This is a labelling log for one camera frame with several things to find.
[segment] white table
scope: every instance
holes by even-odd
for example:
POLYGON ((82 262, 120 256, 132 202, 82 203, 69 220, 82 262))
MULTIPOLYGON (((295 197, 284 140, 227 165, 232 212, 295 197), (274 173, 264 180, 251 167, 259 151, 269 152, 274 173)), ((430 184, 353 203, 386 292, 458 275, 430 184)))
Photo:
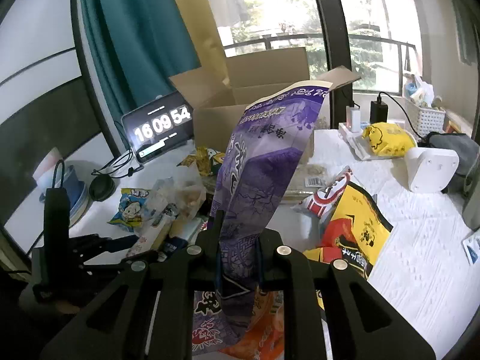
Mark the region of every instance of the white table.
POLYGON ((411 193, 403 159, 360 162, 336 130, 315 134, 311 162, 331 174, 350 165, 365 189, 377 194, 380 211, 394 226, 369 283, 441 359, 480 305, 480 265, 470 267, 461 245, 472 233, 462 220, 462 198, 411 193))
MULTIPOLYGON (((170 176, 193 148, 189 142, 147 163, 145 169, 131 178, 121 179, 110 198, 91 204, 70 229, 70 237, 92 233, 112 238, 127 235, 107 223, 117 212, 120 188, 151 188, 157 179, 170 176)), ((323 165, 331 176, 350 165, 366 190, 371 195, 377 194, 378 207, 394 228, 369 283, 428 341, 441 359, 462 335, 480 304, 480 265, 469 266, 461 245, 471 234, 460 214, 461 198, 409 192, 402 159, 360 162, 336 130, 315 132, 315 152, 310 162, 323 165)), ((37 228, 30 228, 29 232, 38 235, 42 222, 35 223, 32 226, 37 228)), ((286 245, 300 251, 314 248, 319 241, 315 220, 293 212, 289 205, 279 206, 268 227, 277 230, 286 245)), ((117 263, 125 253, 124 250, 106 252, 89 263, 117 263)), ((212 354, 201 358, 229 357, 212 354)))

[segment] power adapter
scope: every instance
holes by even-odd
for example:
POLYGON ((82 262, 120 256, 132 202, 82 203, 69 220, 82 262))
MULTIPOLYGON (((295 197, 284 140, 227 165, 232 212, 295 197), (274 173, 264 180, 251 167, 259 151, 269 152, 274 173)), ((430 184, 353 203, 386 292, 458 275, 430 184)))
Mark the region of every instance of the power adapter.
POLYGON ((43 212, 46 274, 52 286, 60 286, 71 273, 68 252, 70 200, 65 188, 46 190, 43 212))
POLYGON ((376 101, 370 102, 370 124, 378 122, 387 122, 388 105, 382 101, 381 95, 378 95, 376 101))

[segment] tablet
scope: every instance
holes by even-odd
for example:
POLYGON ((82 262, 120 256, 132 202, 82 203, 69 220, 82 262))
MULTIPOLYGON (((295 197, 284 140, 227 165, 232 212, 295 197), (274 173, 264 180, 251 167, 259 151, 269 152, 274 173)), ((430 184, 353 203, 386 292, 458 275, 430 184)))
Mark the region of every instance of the tablet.
POLYGON ((194 136, 193 109, 178 91, 128 112, 122 123, 140 164, 194 136))

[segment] white charger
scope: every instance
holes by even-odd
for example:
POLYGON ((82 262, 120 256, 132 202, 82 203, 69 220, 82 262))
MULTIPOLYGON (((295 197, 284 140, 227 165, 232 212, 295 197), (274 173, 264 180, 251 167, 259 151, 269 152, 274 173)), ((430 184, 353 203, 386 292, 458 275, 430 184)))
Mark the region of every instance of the white charger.
POLYGON ((414 147, 405 154, 409 189, 415 193, 443 190, 457 171, 459 158, 455 150, 414 147))
POLYGON ((347 107, 346 108, 346 126, 351 132, 360 132, 360 107, 347 107))

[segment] grey bag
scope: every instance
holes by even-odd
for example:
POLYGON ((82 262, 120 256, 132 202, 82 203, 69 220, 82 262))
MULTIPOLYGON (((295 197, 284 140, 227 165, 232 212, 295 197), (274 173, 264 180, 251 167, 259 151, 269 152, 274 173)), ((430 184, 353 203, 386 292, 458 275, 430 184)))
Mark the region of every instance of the grey bag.
POLYGON ((458 169, 448 183, 444 192, 464 192, 466 177, 473 174, 477 158, 480 153, 480 146, 467 134, 440 134, 431 132, 427 135, 426 141, 429 147, 437 149, 455 150, 460 159, 458 169))
POLYGON ((431 132, 426 140, 430 147, 457 152, 460 158, 458 169, 446 190, 465 195, 463 221, 470 229, 477 230, 480 227, 480 146, 467 134, 431 132))

